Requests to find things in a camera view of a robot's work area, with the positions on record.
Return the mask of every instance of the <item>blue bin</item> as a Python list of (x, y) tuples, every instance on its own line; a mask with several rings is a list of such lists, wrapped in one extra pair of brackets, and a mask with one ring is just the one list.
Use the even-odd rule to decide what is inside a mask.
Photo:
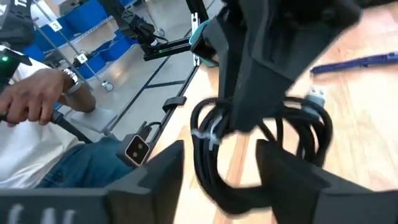
[[(102, 59), (101, 55), (99, 53), (96, 53), (94, 57), (90, 58), (87, 61), (87, 64), (93, 69), (95, 73), (99, 72), (103, 67), (105, 67), (106, 62)], [(87, 67), (87, 65), (82, 65), (77, 68), (77, 70), (80, 72), (80, 74), (84, 78), (91, 78), (94, 74), (91, 72), (91, 70)]]
[(119, 0), (120, 4), (122, 4), (123, 6), (127, 6), (128, 4), (135, 2), (136, 0)]
[(127, 50), (129, 50), (129, 48), (130, 45), (127, 40), (122, 38), (119, 40), (113, 40), (109, 45), (109, 49), (102, 50), (100, 54), (105, 62), (112, 62), (122, 56)]
[[(68, 39), (72, 39), (75, 36), (75, 32), (72, 31), (71, 27), (66, 22), (64, 17), (60, 17), (57, 19), (60, 25), (62, 26), (61, 32)], [(44, 25), (40, 28), (43, 33), (55, 44), (55, 46), (59, 47), (65, 44), (67, 41), (62, 37), (59, 32), (54, 32), (49, 25)], [(52, 50), (50, 42), (38, 31), (35, 31), (35, 44), (39, 47), (40, 50), (46, 52), (48, 50)]]
[(30, 58), (38, 62), (43, 61), (43, 59), (45, 58), (43, 51), (40, 50), (39, 47), (35, 44), (32, 44), (29, 47), (25, 48), (22, 53), (28, 55)]
[(102, 50), (108, 50), (109, 46), (112, 44), (112, 40), (109, 40), (105, 43), (103, 43), (101, 46), (99, 46), (95, 51), (96, 52), (100, 52)]
[(84, 33), (108, 18), (104, 7), (97, 0), (90, 0), (65, 16), (75, 32)]

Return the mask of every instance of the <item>blue tool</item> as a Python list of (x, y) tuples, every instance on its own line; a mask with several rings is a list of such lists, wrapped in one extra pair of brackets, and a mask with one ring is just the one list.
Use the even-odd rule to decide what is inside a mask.
[(319, 65), (311, 69), (311, 73), (319, 75), (326, 72), (337, 72), (351, 68), (368, 67), (371, 65), (385, 65), (398, 63), (398, 52), (392, 52), (382, 55), (373, 55), (369, 57), (358, 58), (346, 62), (331, 63), (327, 65)]

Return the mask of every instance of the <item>white label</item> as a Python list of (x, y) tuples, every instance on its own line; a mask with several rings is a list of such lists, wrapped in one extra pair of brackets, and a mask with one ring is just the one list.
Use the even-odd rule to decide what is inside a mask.
[(24, 6), (24, 7), (26, 7), (27, 0), (15, 0), (14, 3), (15, 3), (16, 6)]
[(77, 60), (79, 60), (81, 64), (84, 64), (85, 62), (87, 62), (87, 57), (85, 54), (80, 54), (79, 56), (77, 56)]
[[(22, 223), (22, 212), (24, 211), (24, 207), (20, 204), (16, 204), (12, 206), (11, 210), (8, 213), (7, 224), (19, 224)], [(76, 211), (74, 210), (65, 210), (63, 211), (63, 217), (61, 224), (73, 224), (75, 219)], [(56, 211), (54, 208), (46, 208), (42, 212), (42, 218), (40, 219), (40, 224), (57, 224), (58, 218), (56, 215)]]
[(49, 26), (51, 27), (54, 32), (59, 31), (62, 29), (61, 24), (58, 21), (52, 21), (49, 23)]

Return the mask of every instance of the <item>black plastic bracket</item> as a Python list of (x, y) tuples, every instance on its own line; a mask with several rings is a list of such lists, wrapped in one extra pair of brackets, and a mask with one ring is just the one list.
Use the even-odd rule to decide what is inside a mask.
[(167, 113), (169, 110), (172, 110), (172, 109), (176, 108), (177, 106), (184, 105), (186, 100), (187, 100), (187, 97), (185, 97), (185, 96), (171, 97), (168, 100), (166, 100), (166, 102), (164, 102), (162, 109), (165, 113)]

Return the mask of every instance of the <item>black mount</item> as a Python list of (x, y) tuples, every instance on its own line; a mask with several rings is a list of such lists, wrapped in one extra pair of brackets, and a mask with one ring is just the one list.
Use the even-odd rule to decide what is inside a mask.
[(183, 160), (177, 141), (105, 189), (1, 190), (0, 223), (172, 224)]

